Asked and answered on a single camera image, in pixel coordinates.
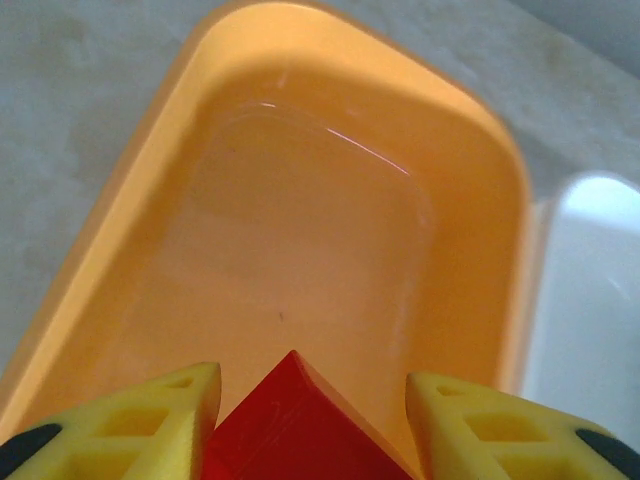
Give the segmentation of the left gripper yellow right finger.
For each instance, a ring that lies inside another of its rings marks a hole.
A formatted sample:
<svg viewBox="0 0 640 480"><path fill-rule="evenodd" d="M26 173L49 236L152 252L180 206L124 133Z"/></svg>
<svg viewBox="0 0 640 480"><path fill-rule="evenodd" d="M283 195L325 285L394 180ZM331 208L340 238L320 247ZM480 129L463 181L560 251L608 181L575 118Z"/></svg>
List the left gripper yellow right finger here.
<svg viewBox="0 0 640 480"><path fill-rule="evenodd" d="M428 479L636 479L639 454L600 425L429 372L406 378L405 408Z"/></svg>

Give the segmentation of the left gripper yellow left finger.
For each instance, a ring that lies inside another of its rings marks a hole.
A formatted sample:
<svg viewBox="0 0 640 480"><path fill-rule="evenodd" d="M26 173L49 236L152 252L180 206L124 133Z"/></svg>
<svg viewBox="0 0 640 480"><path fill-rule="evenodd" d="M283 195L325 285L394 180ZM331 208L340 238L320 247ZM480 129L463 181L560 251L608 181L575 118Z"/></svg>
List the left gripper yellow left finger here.
<svg viewBox="0 0 640 480"><path fill-rule="evenodd" d="M205 362L51 415L1 446L4 479L198 479L221 368Z"/></svg>

